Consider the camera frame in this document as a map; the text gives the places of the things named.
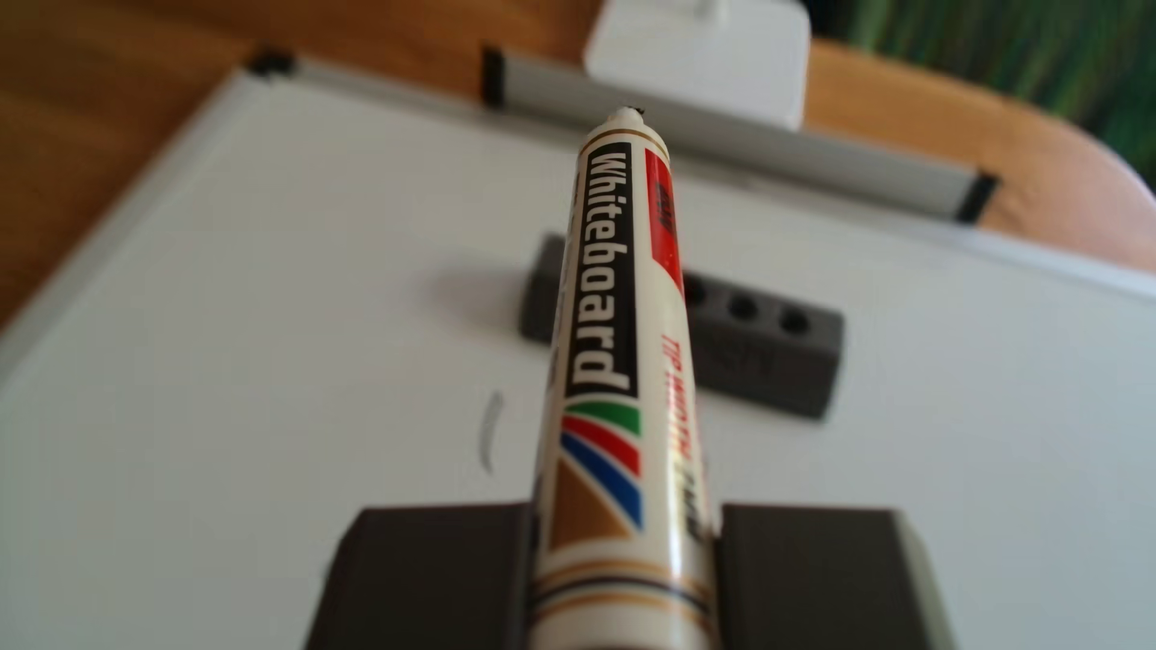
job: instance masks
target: marker barrel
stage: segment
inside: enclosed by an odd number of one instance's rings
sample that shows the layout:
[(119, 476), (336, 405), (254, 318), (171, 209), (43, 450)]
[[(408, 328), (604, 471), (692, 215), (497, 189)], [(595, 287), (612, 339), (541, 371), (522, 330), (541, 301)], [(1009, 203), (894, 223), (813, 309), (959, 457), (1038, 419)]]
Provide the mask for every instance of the marker barrel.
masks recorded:
[(713, 647), (669, 156), (633, 109), (578, 155), (535, 511), (531, 650)]

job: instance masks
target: red label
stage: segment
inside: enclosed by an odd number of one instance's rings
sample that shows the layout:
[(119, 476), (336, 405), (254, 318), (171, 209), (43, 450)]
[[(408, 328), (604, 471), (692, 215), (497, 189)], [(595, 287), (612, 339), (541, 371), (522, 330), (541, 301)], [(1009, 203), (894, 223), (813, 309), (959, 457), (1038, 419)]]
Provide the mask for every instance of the red label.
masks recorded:
[(679, 230), (674, 223), (670, 170), (650, 149), (646, 149), (646, 193), (651, 209), (651, 254), (670, 274), (674, 285), (682, 293), (682, 265), (679, 264)]

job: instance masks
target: whiteboard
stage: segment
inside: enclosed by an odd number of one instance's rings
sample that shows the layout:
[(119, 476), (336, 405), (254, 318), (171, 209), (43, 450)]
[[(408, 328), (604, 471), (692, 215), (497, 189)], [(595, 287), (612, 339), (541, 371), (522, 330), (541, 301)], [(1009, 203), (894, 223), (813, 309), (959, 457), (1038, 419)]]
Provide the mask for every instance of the whiteboard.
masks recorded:
[[(0, 342), (0, 647), (299, 647), (361, 508), (526, 498), (581, 136), (234, 79)], [(1153, 647), (1153, 280), (672, 154), (687, 267), (847, 319), (824, 422), (699, 396), (716, 507), (903, 509), (963, 648)]]

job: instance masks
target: wooden table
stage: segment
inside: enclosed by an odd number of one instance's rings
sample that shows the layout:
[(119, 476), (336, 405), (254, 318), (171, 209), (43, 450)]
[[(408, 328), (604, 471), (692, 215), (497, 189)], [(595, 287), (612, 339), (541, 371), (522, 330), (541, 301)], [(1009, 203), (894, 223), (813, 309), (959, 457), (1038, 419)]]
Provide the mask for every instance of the wooden table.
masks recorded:
[[(598, 0), (25, 0), (0, 9), (0, 326), (259, 43), (479, 96), (481, 44), (580, 60)], [(815, 40), (808, 128), (975, 164), (984, 228), (1156, 271), (1156, 201), (1028, 106)]]

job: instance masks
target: green stripe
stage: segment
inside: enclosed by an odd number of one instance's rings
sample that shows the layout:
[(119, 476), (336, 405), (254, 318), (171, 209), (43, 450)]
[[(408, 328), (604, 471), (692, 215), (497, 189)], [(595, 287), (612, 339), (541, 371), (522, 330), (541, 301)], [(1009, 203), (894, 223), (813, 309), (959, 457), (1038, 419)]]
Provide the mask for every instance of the green stripe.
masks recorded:
[(617, 424), (636, 436), (642, 435), (642, 423), (638, 418), (638, 409), (632, 406), (615, 404), (613, 401), (583, 401), (580, 404), (571, 404), (568, 406), (566, 413), (593, 415), (599, 420), (606, 420), (612, 424)]

